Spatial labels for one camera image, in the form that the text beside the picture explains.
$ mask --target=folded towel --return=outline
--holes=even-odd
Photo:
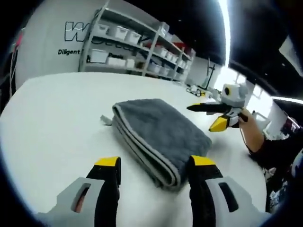
[[[191,155],[206,156],[212,141],[189,119],[160,99],[113,106],[117,137],[158,186],[180,188]]]

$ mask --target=sleeve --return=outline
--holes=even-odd
[[[286,168],[302,148],[303,133],[300,132],[285,140],[265,140],[260,150],[250,152],[250,157],[266,169]]]

